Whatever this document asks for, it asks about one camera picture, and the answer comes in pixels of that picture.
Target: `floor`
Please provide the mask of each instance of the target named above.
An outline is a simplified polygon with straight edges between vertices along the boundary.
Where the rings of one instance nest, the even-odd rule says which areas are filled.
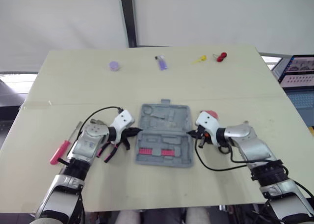
[[[208,208],[209,218],[211,224],[229,224],[228,215],[225,212],[219,211],[218,206]],[[114,224],[119,212],[111,212],[107,224]],[[86,224],[95,224],[98,222],[91,222],[92,214],[86,214]],[[0,213],[0,224],[29,224],[34,220],[30,214],[27,213]]]

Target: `gray case compartment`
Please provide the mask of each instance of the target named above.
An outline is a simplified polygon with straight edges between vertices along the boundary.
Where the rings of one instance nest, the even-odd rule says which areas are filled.
[[[193,165],[192,130],[189,106],[171,105],[170,100],[161,104],[143,104],[135,146],[135,162],[188,168]]]

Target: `monitor screen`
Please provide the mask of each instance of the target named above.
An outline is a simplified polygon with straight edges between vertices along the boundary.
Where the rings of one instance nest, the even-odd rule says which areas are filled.
[[[311,88],[314,86],[314,56],[293,56],[279,78],[285,89]]]

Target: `purple tape roll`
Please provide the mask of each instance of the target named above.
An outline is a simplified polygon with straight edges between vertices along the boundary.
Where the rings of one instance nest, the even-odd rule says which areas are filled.
[[[119,65],[119,63],[117,61],[111,61],[109,63],[109,68],[110,68],[111,71],[118,71],[119,68],[120,68],[120,65]]]

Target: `screwdriver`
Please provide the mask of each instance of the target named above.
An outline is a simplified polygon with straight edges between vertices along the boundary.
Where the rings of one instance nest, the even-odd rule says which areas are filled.
[[[68,149],[69,145],[71,144],[70,140],[73,137],[74,133],[76,130],[79,129],[81,126],[82,122],[78,122],[77,127],[74,129],[74,131],[71,133],[70,137],[68,140],[65,140],[63,144],[57,149],[57,151],[54,153],[53,157],[50,159],[50,164],[55,165],[58,163],[58,158],[61,158],[64,154],[64,152]]]

